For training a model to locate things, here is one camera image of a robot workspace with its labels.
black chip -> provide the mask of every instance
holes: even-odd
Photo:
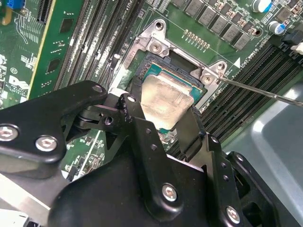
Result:
[[[277,19],[279,19],[281,22],[284,22],[288,19],[288,17],[291,15],[291,11],[288,8],[282,8],[278,15],[276,16]]]
[[[49,72],[52,72],[52,71],[56,70],[58,68],[59,64],[60,64],[60,59],[59,58],[51,60],[49,62],[46,73],[49,73]]]
[[[243,15],[237,12],[236,15],[233,17],[232,22],[236,24],[242,17]]]
[[[299,2],[299,0],[290,0],[290,2],[287,4],[289,6],[289,8],[294,7],[297,3]]]
[[[228,3],[226,3],[226,4],[223,6],[223,8],[222,8],[221,13],[222,13],[223,15],[226,15],[227,12],[228,12],[231,8],[232,8],[232,6],[231,6],[230,4],[228,4]]]
[[[0,89],[4,88],[4,81],[0,81]]]
[[[61,23],[60,33],[69,32],[73,22],[73,18],[64,18]]]
[[[249,21],[249,22],[247,22],[247,24],[243,27],[243,31],[244,32],[248,32],[250,29],[251,29],[251,27],[253,27],[254,26],[254,24],[251,22],[251,21]]]
[[[204,3],[200,0],[192,0],[187,6],[185,12],[191,17],[194,17],[203,5]]]
[[[214,6],[218,0],[209,0],[208,4]]]

black dimm slot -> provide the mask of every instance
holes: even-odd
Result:
[[[65,75],[63,77],[63,82],[61,85],[62,87],[67,86],[69,81],[72,80],[73,77],[77,76],[77,75],[74,75],[73,72],[77,65],[79,55],[83,48],[84,42],[87,38],[89,28],[91,27],[91,24],[92,24],[92,21],[93,21],[93,18],[95,16],[96,9],[98,8],[98,6],[99,6],[99,0],[95,1],[94,5],[89,6],[88,14],[85,15],[86,16],[86,19],[84,21],[85,27],[84,27],[84,24],[81,26],[81,30],[83,33],[81,35],[76,34],[77,41],[74,42],[74,45],[73,45],[73,50],[72,50],[72,54],[71,54],[72,57],[70,58],[69,64],[67,65],[67,69],[66,69]]]
[[[121,22],[118,23],[118,21],[120,20],[122,12],[126,8],[126,6],[127,6],[127,2],[123,1],[122,4],[120,4],[119,7],[115,10],[112,20],[110,21],[110,24],[112,26],[108,27],[106,30],[105,37],[103,41],[100,43],[100,46],[98,47],[98,50],[95,54],[95,58],[93,59],[90,69],[86,75],[86,79],[92,79],[94,77],[93,76],[94,74],[99,75],[99,70],[98,70],[99,60],[97,60],[96,56],[98,54],[104,53],[104,50],[107,47],[110,39],[114,36],[114,32],[116,31],[117,27],[119,27],[121,24]]]
[[[104,29],[102,29],[102,31],[101,31],[101,34],[100,34],[98,42],[96,44],[96,48],[94,50],[94,53],[93,53],[92,57],[90,58],[90,60],[88,62],[88,67],[83,72],[84,80],[87,80],[89,78],[89,72],[92,72],[91,69],[92,69],[92,67],[94,67],[94,61],[95,61],[95,59],[98,55],[98,49],[99,49],[100,45],[102,44],[102,42],[104,40],[104,36],[107,32],[108,25],[111,22],[111,19],[113,17],[113,14],[114,14],[116,8],[117,8],[118,3],[119,3],[119,1],[114,2],[113,6],[112,6],[112,9],[111,9],[109,15],[107,16],[107,19],[106,19],[106,21],[103,25]]]
[[[129,22],[127,23],[125,29],[122,32],[122,36],[118,39],[117,45],[113,48],[113,53],[120,53],[124,43],[126,42],[126,39],[133,28],[133,24],[135,23],[136,19],[139,16],[139,13],[144,5],[145,1],[140,0],[138,1],[137,5],[135,6],[134,13],[131,14],[131,18],[129,19]]]
[[[84,3],[83,3],[83,6],[82,6],[81,11],[80,11],[80,15],[78,17],[74,32],[73,32],[72,37],[71,37],[71,40],[74,40],[74,43],[73,43],[72,46],[69,46],[67,51],[66,51],[66,55],[64,57],[64,61],[63,61],[63,64],[61,66],[59,76],[58,76],[56,84],[53,88],[54,90],[57,90],[57,89],[61,88],[61,85],[63,83],[63,78],[65,76],[67,67],[70,63],[71,55],[74,52],[75,44],[78,40],[79,32],[80,32],[81,28],[83,27],[83,23],[85,21],[85,16],[86,16],[86,14],[89,10],[90,3],[91,3],[91,0],[85,0]]]
[[[266,48],[266,50],[264,51],[265,54],[263,55],[261,52],[257,53],[257,55],[255,56],[256,59],[253,60],[253,62],[256,62],[256,63],[255,64],[249,63],[248,65],[246,65],[246,67],[244,67],[236,75],[235,81],[238,81],[240,83],[245,83],[253,75],[253,73],[259,67],[261,67],[263,62],[265,62],[265,60],[267,60],[275,51],[275,48],[270,45],[267,45],[267,47],[265,47],[265,48]],[[233,96],[233,94],[235,92],[236,92],[236,90],[234,89],[234,87],[227,85],[226,88],[224,89],[224,91],[220,94],[220,98],[217,98],[216,100],[214,100],[212,102],[211,106],[208,107],[203,112],[202,118],[201,118],[203,124],[207,123],[212,118],[212,115],[215,114],[215,111],[216,112],[218,111],[217,107],[224,105],[224,103],[227,102]]]
[[[299,69],[298,67],[294,70],[292,70],[291,73],[289,73],[289,77],[281,77],[281,79],[283,79],[278,85],[274,84],[272,87],[272,92],[276,93],[278,92],[280,89],[282,89],[287,83],[289,83],[302,69]],[[227,139],[235,130],[237,130],[237,128],[241,127],[243,125],[244,122],[246,122],[253,114],[255,114],[259,109],[260,106],[265,105],[268,101],[270,101],[270,98],[265,97],[265,96],[261,96],[261,95],[256,95],[258,96],[258,99],[251,103],[251,105],[249,106],[249,110],[248,112],[244,112],[243,116],[239,117],[239,120],[237,122],[234,122],[234,124],[232,125],[231,128],[225,128],[220,134],[218,134],[218,137],[221,138],[221,140],[225,140]]]
[[[277,93],[302,70],[299,56],[291,59],[291,50],[270,42],[237,74],[235,81]],[[245,89],[227,85],[222,93],[202,113],[202,122],[208,132],[220,141],[227,139],[269,99]]]
[[[291,73],[291,77],[286,77],[284,78],[284,80],[273,90],[274,93],[278,92],[279,90],[281,90],[284,86],[286,86],[298,73],[300,73],[302,71],[302,68],[297,67],[292,73]],[[240,121],[238,121],[237,124],[235,124],[232,128],[230,128],[228,131],[223,131],[219,136],[222,138],[222,141],[224,141],[225,139],[228,138],[228,136],[230,136],[237,128],[241,127],[241,125],[248,120],[252,114],[254,114],[255,112],[258,111],[259,107],[258,106],[263,106],[265,105],[268,101],[270,100],[270,98],[268,97],[263,97],[263,99],[261,101],[257,100],[255,103],[257,103],[258,105],[254,105],[253,109],[251,110],[251,112],[253,111],[253,113],[247,113]]]
[[[117,26],[112,30],[112,35],[106,39],[107,45],[106,46],[103,45],[99,50],[100,53],[103,53],[106,50],[106,48],[109,48],[107,59],[99,71],[99,75],[101,75],[101,77],[98,82],[101,85],[104,84],[106,79],[106,77],[103,77],[102,74],[108,63],[108,59],[111,57],[112,50],[115,47],[119,37],[122,35],[122,31],[126,27],[137,2],[138,2],[137,0],[129,0],[125,2],[125,8],[122,9],[123,10],[122,13],[120,13],[117,18],[119,19],[120,23],[118,23]]]
[[[268,64],[269,67],[259,68],[257,71],[254,72],[254,74],[256,74],[257,76],[250,77],[250,81],[247,81],[246,84],[248,84],[252,87],[258,87],[258,85],[260,85],[261,80],[264,79],[263,75],[264,76],[268,75],[268,73],[266,73],[266,71],[268,72],[268,71],[272,70],[273,68],[275,68],[280,63],[280,59],[283,59],[283,58],[284,57],[282,54],[275,56]],[[223,109],[220,108],[221,114],[218,114],[217,117],[212,119],[212,124],[208,125],[208,129],[212,131],[214,125],[218,125],[219,122],[224,121],[226,113],[230,112],[233,109],[234,105],[238,105],[239,102],[244,99],[244,97],[245,97],[244,94],[247,94],[248,92],[249,92],[248,90],[237,88],[237,91],[233,94],[233,97],[230,100],[229,104],[222,105]]]
[[[105,49],[108,47],[109,42],[111,39],[114,39],[116,35],[115,32],[122,26],[123,17],[125,17],[125,12],[127,12],[127,4],[129,4],[128,1],[123,1],[123,3],[119,6],[117,11],[115,12],[112,21],[110,22],[113,26],[109,27],[106,33],[106,36],[104,38],[104,41],[101,43],[100,47],[98,48],[98,53],[103,54]],[[93,75],[101,75],[100,70],[98,70],[99,60],[96,58],[93,60],[92,66],[88,73],[88,79],[92,79]]]
[[[257,85],[254,85],[254,87],[257,87],[259,89],[262,89],[262,90],[268,90],[274,83],[277,82],[278,79],[282,78],[284,75],[285,75],[285,71],[288,70],[290,64],[294,64],[293,62],[291,62],[291,60],[288,60],[282,67],[279,66],[279,63],[280,61],[277,61],[277,64],[276,64],[276,67],[275,68],[282,68],[284,70],[279,70],[279,71],[276,71],[276,73],[274,75],[271,75],[269,78],[268,78],[268,73],[270,72],[267,72],[267,73],[264,73],[264,72],[260,72],[261,73],[264,73],[266,75],[266,77],[262,77],[262,80],[260,81],[260,83]],[[251,91],[248,91],[248,90],[245,90],[245,89],[241,89],[242,90],[242,97],[241,99],[239,98],[237,101],[236,104],[232,104],[232,105],[229,105],[229,113],[224,116],[224,118],[220,119],[220,121],[216,124],[216,127],[214,128],[209,128],[207,126],[207,128],[211,131],[217,131],[217,130],[222,130],[224,128],[227,128],[230,126],[230,124],[232,123],[231,121],[231,118],[233,117],[238,117],[239,115],[241,115],[245,110],[248,110],[247,106],[249,106],[250,104],[249,103],[252,103],[254,102],[254,99],[256,99],[258,96],[257,94],[251,92]]]
[[[81,72],[81,69],[83,67],[84,61],[85,61],[87,53],[88,53],[87,51],[89,50],[89,48],[92,44],[92,41],[97,32],[99,23],[105,14],[105,9],[106,9],[106,6],[109,3],[109,1],[110,0],[106,0],[106,1],[99,0],[98,1],[98,7],[97,7],[97,10],[92,19],[93,23],[90,24],[90,27],[88,29],[89,33],[86,36],[85,41],[84,41],[83,48],[87,47],[86,52],[84,52],[84,49],[82,48],[80,56],[78,57],[78,59],[76,61],[75,68],[73,69],[73,71],[71,73],[72,77],[70,78],[68,85],[74,84],[77,81],[77,79],[80,77],[80,72]]]
[[[127,37],[129,36],[129,33],[132,29],[132,26],[133,26],[135,20],[138,18],[138,15],[139,15],[144,3],[145,3],[144,0],[140,0],[140,1],[136,2],[131,13],[128,14],[130,16],[130,18],[127,18],[125,20],[127,22],[125,24],[125,28],[123,30],[121,30],[121,33],[118,36],[119,37],[118,40],[116,41],[115,45],[113,45],[112,49],[110,50],[110,53],[109,53],[109,55],[107,57],[107,61],[106,61],[107,64],[110,64],[110,59],[112,59],[112,57],[115,53],[120,53]],[[101,81],[99,81],[99,82],[102,83],[108,89],[110,82],[113,79],[113,76],[109,77],[109,74],[107,73],[107,69],[105,69],[104,66],[100,70],[100,74],[101,74],[101,77],[100,77]]]
[[[75,67],[77,66],[79,56],[83,51],[83,46],[84,46],[85,41],[87,39],[87,35],[90,31],[90,27],[92,26],[92,21],[95,18],[95,13],[96,13],[96,10],[98,9],[99,3],[100,3],[100,1],[97,0],[95,2],[95,4],[93,5],[93,7],[91,7],[91,12],[89,13],[88,20],[86,21],[86,26],[88,26],[88,27],[85,27],[85,29],[83,30],[82,39],[80,40],[80,44],[78,45],[78,48],[79,47],[80,48],[78,50],[76,50],[77,43],[75,45],[75,49],[73,51],[73,53],[74,53],[73,61],[69,65],[69,67],[67,68],[68,77],[67,77],[67,83],[65,84],[65,86],[68,85],[69,81],[71,81],[73,77],[77,77],[77,75],[75,75],[73,72],[75,71]]]

pcie slot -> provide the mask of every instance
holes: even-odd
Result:
[[[263,77],[262,81],[258,85],[254,85],[258,87],[259,89],[262,90],[268,90],[271,86],[273,86],[277,81],[281,78],[284,77],[285,73],[288,71],[289,67],[291,65],[294,65],[294,63],[291,60],[288,60],[282,67],[279,65],[280,61],[277,62],[278,64],[276,65],[275,69],[283,69],[276,71],[276,73],[268,78],[268,73],[267,76]],[[235,117],[240,116],[243,112],[246,112],[248,109],[248,106],[250,106],[250,103],[254,101],[258,96],[257,94],[254,94],[251,91],[241,89],[242,90],[242,97],[241,99],[239,98],[237,103],[229,105],[229,112],[227,115],[222,116],[222,118],[217,122],[216,127],[210,127],[209,130],[211,131],[217,131],[217,130],[222,130],[230,126],[232,123],[232,119]]]
[[[279,83],[278,86],[275,85],[276,87],[274,89],[272,89],[272,92],[276,93],[280,89],[282,89],[301,70],[302,70],[302,68],[300,68],[300,67],[297,67],[294,70],[292,70],[292,72],[289,73],[290,76],[283,78],[283,80]],[[222,141],[224,141],[225,139],[227,139],[237,128],[241,127],[244,122],[246,122],[254,113],[256,113],[258,111],[258,109],[260,108],[260,106],[265,105],[270,100],[270,98],[263,97],[261,95],[258,95],[258,96],[259,96],[259,99],[257,99],[254,103],[252,103],[251,110],[248,113],[246,113],[244,116],[240,117],[240,119],[238,120],[237,123],[234,122],[233,127],[231,127],[228,130],[225,129],[225,131],[222,131],[221,133],[215,132],[215,134],[218,135],[218,137],[220,137]]]
[[[46,25],[53,0],[40,0],[37,21]]]
[[[237,74],[235,81],[245,83],[254,74],[254,72],[260,68],[261,65],[274,53],[274,51],[275,48],[271,45],[268,45],[265,47],[264,51],[257,53],[255,59],[251,60],[251,62]],[[212,116],[218,111],[218,107],[224,105],[225,102],[232,98],[236,91],[237,90],[235,90],[232,86],[227,86],[220,94],[220,96],[211,103],[211,106],[203,112],[201,118],[202,122],[206,124],[209,120],[211,120]]]
[[[82,80],[86,80],[86,79],[89,78],[90,72],[92,72],[91,68],[94,65],[94,61],[98,61],[99,57],[102,54],[102,53],[98,52],[98,50],[99,50],[100,45],[104,42],[105,34],[106,34],[107,30],[109,29],[108,26],[111,23],[111,20],[113,18],[114,12],[116,11],[118,3],[119,3],[119,1],[114,2],[113,6],[111,7],[111,11],[110,11],[109,15],[107,16],[106,20],[103,21],[103,25],[102,25],[103,28],[102,28],[101,33],[99,35],[99,39],[96,42],[94,51],[93,51],[91,57],[89,57],[87,59],[86,68],[84,69],[84,71],[81,72],[80,77],[81,77]]]
[[[77,23],[76,23],[76,27],[74,29],[73,35],[71,37],[71,40],[73,40],[73,43],[76,43],[78,41],[79,38],[79,33],[81,28],[83,27],[84,21],[85,21],[85,16],[89,10],[89,5],[91,3],[91,0],[85,0],[80,12],[80,15],[78,17]],[[75,51],[76,46],[75,45],[70,45],[69,48],[67,49],[58,79],[56,81],[56,84],[54,86],[54,90],[57,90],[59,88],[61,88],[61,85],[63,83],[63,79],[65,76],[65,73],[67,71],[67,67],[70,64],[70,60],[71,60],[71,56],[72,53]]]
[[[101,61],[98,62],[96,58],[94,59],[93,65],[89,70],[89,76],[87,79],[92,79],[93,77],[95,78],[99,75],[102,75],[101,70],[106,67],[108,57],[110,57],[109,54],[111,52],[111,49],[119,39],[119,36],[121,35],[123,28],[125,28],[126,23],[128,22],[129,17],[136,4],[137,0],[123,1],[119,10],[117,10],[115,15],[113,16],[111,24],[113,24],[114,26],[108,29],[104,42],[102,42],[98,49],[98,53],[102,54]]]
[[[75,65],[73,70],[71,71],[71,78],[68,81],[68,85],[74,84],[80,76],[81,69],[83,67],[84,61],[88,54],[88,51],[92,45],[93,38],[96,35],[98,27],[100,26],[100,22],[105,14],[106,6],[110,0],[100,1],[98,0],[98,7],[94,13],[94,17],[90,22],[90,26],[88,29],[88,35],[85,37],[84,45],[82,47],[81,52],[78,54],[77,60],[75,61]]]
[[[264,79],[264,77],[267,78],[268,72],[273,70],[277,65],[280,64],[280,61],[283,59],[283,55],[277,55],[273,59],[271,59],[270,63],[267,64],[268,67],[262,67],[259,68],[257,71],[254,72],[254,76],[250,77],[249,80],[247,80],[246,84],[252,86],[252,87],[259,87],[261,80]],[[245,89],[237,89],[237,91],[233,94],[232,99],[230,99],[228,105],[222,105],[224,109],[219,108],[221,113],[228,113],[230,112],[233,108],[234,105],[238,105],[240,100],[243,100],[245,98],[245,95],[248,94],[249,91]],[[214,125],[218,125],[218,122],[225,121],[225,114],[219,114],[215,118],[212,119],[212,123],[208,125],[209,130],[214,130],[213,127]]]

ram slot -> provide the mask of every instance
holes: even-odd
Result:
[[[91,29],[92,22],[94,21],[94,18],[96,16],[96,12],[100,6],[101,0],[95,0],[92,2],[92,4],[89,7],[89,11],[86,15],[86,19],[83,23],[83,26],[81,26],[81,32],[79,37],[77,38],[77,41],[73,43],[73,51],[70,58],[70,62],[68,64],[68,67],[66,69],[65,75],[63,77],[63,81],[61,84],[61,87],[66,87],[69,84],[69,81],[73,79],[73,77],[76,77],[77,75],[74,75],[73,72],[75,71],[75,68],[77,66],[79,56],[82,53],[83,46],[85,44],[85,41],[87,40],[88,33]]]
[[[82,51],[79,54],[79,57],[76,61],[75,68],[72,71],[72,77],[70,78],[68,85],[74,84],[77,80],[81,81],[81,72],[85,67],[84,63],[87,57],[91,55],[91,47],[93,45],[94,38],[97,35],[98,29],[101,25],[101,22],[105,16],[106,8],[109,4],[110,0],[105,0],[98,5],[98,9],[94,15],[93,23],[89,28],[89,33],[85,39],[84,46]]]
[[[94,59],[87,79],[93,79],[102,85],[102,78],[99,78],[99,76],[102,75],[102,70],[107,66],[107,60],[110,57],[111,50],[121,36],[123,29],[126,27],[136,4],[137,1],[133,0],[123,1],[121,7],[116,11],[111,21],[113,26],[108,28],[107,35],[98,49],[97,57]]]
[[[85,67],[81,71],[79,80],[86,80],[89,78],[89,72],[91,71],[91,66],[93,65],[93,62],[95,59],[99,59],[101,56],[101,53],[98,53],[98,49],[100,45],[104,42],[104,39],[106,37],[106,33],[108,30],[108,26],[111,23],[111,20],[114,16],[114,12],[116,11],[116,8],[118,6],[119,1],[114,1],[112,7],[108,8],[106,12],[106,17],[102,21],[100,27],[99,27],[99,33],[95,37],[94,40],[94,46],[91,49],[90,56],[85,60]]]
[[[91,3],[91,0],[85,0],[83,3],[80,15],[77,20],[76,27],[75,27],[73,35],[71,37],[70,46],[67,49],[58,79],[54,86],[54,90],[62,88],[64,76],[66,74],[68,66],[71,64],[72,54],[75,52],[75,49],[76,49],[76,45],[74,45],[74,44],[76,44],[78,42],[78,40],[80,39],[79,33],[81,32],[81,29],[84,27],[85,17],[87,16],[87,13],[89,11],[90,3]]]

